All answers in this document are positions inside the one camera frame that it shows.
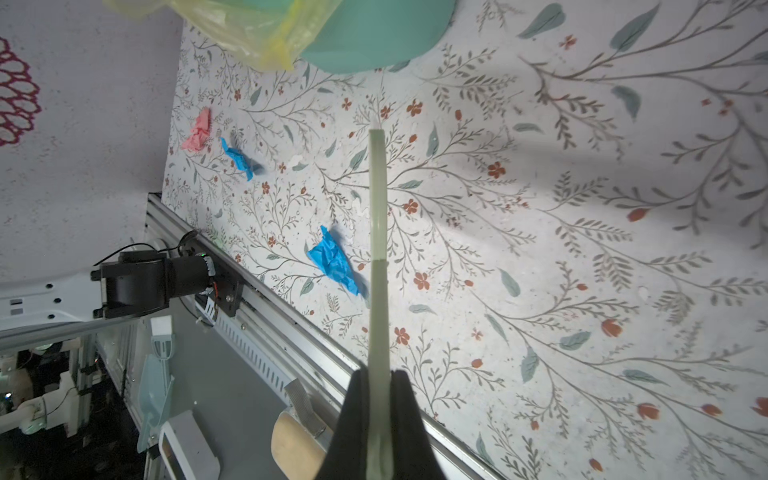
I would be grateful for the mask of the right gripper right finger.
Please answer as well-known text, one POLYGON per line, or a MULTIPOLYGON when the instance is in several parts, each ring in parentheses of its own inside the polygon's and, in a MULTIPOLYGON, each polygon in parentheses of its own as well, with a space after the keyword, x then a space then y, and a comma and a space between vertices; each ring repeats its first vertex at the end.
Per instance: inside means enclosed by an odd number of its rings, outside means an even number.
POLYGON ((424 427, 410 379, 402 370, 393 371, 391 376, 390 420, 393 478, 445 480, 424 427))

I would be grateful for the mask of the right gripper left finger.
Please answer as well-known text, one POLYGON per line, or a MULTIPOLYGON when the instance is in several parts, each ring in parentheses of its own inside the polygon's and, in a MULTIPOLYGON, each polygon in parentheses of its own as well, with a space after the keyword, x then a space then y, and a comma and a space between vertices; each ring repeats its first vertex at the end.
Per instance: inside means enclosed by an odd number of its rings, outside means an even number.
POLYGON ((368 429, 368 371, 363 367, 350 378, 336 429, 315 479, 365 479, 368 429))

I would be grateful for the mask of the pink paper scrap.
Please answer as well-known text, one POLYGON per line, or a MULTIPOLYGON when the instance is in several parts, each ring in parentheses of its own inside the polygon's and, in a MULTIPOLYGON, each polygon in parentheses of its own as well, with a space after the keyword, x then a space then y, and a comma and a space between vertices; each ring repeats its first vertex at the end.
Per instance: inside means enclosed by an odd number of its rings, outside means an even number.
POLYGON ((184 140, 181 149, 189 152, 199 152, 210 136, 211 111, 204 107, 198 114, 189 136, 184 140))

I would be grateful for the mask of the blue paper scrap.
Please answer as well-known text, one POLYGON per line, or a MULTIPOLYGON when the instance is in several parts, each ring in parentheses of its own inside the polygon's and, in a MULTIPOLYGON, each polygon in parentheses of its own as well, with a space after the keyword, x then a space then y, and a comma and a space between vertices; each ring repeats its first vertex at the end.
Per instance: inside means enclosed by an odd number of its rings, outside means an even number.
POLYGON ((352 295, 359 295, 350 262, 329 230, 321 227, 322 238, 308 251, 309 259, 328 278, 343 286, 352 295))
POLYGON ((220 138, 220 142, 224 154, 230 158, 238 171, 245 174, 246 180, 250 182, 254 177, 254 171, 249 159, 237 148, 229 146, 223 137, 220 138))

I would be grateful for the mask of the green bin with bag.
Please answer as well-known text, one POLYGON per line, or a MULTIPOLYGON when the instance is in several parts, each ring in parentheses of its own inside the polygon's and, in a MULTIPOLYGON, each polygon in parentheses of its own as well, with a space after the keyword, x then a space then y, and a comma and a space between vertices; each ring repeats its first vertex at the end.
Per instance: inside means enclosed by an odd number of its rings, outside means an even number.
POLYGON ((400 67, 431 50, 453 1, 110 1, 142 18, 175 11, 215 45, 259 72, 289 71, 298 59, 332 74, 400 67))

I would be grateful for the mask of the light green hand brush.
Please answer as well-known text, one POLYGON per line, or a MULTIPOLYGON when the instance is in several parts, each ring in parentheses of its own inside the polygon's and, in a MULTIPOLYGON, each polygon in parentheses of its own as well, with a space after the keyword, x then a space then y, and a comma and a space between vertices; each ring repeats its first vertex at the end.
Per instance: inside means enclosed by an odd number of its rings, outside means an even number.
POLYGON ((390 420, 387 161, 385 134, 380 127, 369 130, 369 173, 372 262, 366 477, 368 479, 391 479, 394 475, 394 455, 390 420))

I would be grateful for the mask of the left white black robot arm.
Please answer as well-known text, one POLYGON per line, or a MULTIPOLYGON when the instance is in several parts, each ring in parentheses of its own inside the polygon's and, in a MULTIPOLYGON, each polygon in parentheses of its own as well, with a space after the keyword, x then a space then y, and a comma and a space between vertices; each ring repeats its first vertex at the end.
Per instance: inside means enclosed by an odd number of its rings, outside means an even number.
POLYGON ((1 336, 74 323, 138 318, 175 298, 207 295, 219 311, 239 308, 245 279, 195 231, 174 247, 134 243, 74 273, 1 285, 1 336))

